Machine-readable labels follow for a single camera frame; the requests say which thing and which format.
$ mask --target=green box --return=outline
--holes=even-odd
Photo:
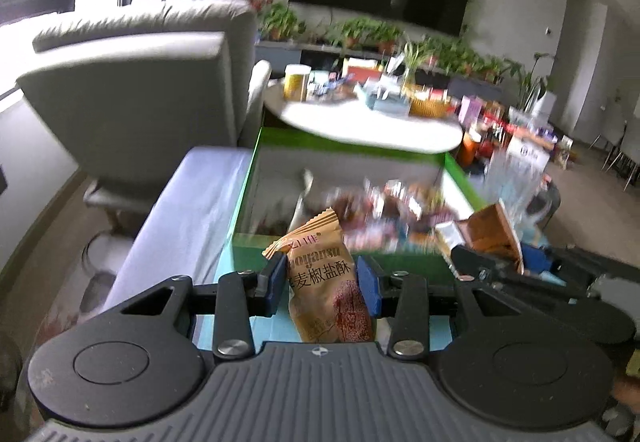
[[[314,177],[320,174],[320,178],[330,178],[331,182],[339,179],[338,185],[351,187],[357,184],[361,187],[365,177],[375,184],[394,178],[439,183],[447,203],[460,218],[484,207],[448,153],[423,154],[348,145],[299,130],[262,128],[233,223],[232,252],[237,271],[263,268],[262,251],[278,238],[249,234],[252,219],[261,216],[260,209],[267,209],[268,203],[279,197],[297,200],[300,191],[296,193],[297,190],[291,191],[291,188],[295,188],[296,177],[302,180],[300,173],[306,167]],[[372,255],[386,272],[402,269],[425,275],[432,283],[447,283],[453,278],[448,263],[439,255]]]

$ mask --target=snack wrapper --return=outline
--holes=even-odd
[[[355,264],[333,209],[273,242],[262,254],[270,259],[277,251],[287,253],[287,277],[293,291],[289,313],[303,342],[373,339]]]

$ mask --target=cardboard box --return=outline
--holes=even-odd
[[[263,128],[233,227],[236,271],[263,268],[262,251],[277,237],[252,235],[249,231],[274,202],[281,201],[283,208],[295,207],[305,168],[313,172],[316,181],[340,187],[362,187],[365,178],[375,185],[383,185],[390,179],[434,183],[442,188],[447,204],[460,219],[484,207],[448,153],[430,155],[347,145],[298,130]],[[372,254],[388,272],[411,271],[428,276],[432,283],[452,280],[448,263],[439,255]]]

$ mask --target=white chair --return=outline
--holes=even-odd
[[[596,137],[596,140],[591,143],[589,149],[598,142],[598,139],[604,137],[607,143],[611,143],[613,147],[609,150],[607,159],[604,161],[602,168],[604,169],[609,162],[609,158],[613,153],[615,146],[620,142],[622,136],[625,134],[625,114],[622,110],[622,106],[619,103],[610,102],[607,104],[607,108],[604,111],[604,123],[602,125],[602,133]]]
[[[611,169],[611,166],[618,162],[622,155],[634,163],[634,167],[632,168],[629,178],[625,184],[626,191],[631,179],[634,178],[636,171],[638,171],[638,168],[640,167],[640,118],[638,117],[633,117],[629,120],[629,123],[626,126],[625,138],[622,140],[622,144],[620,145],[620,153],[607,168],[607,171]]]

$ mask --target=tv cabinet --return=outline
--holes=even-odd
[[[260,41],[255,46],[255,61],[267,60],[271,63],[271,78],[284,77],[284,69],[292,63],[302,63],[315,70],[331,70],[340,58],[363,58],[383,60],[385,56],[369,50],[347,50],[332,45],[299,44],[297,42]],[[438,89],[448,89],[456,98],[474,95],[485,101],[506,103],[505,94],[499,85],[465,76],[446,76],[438,68],[429,72],[418,70],[416,82]]]

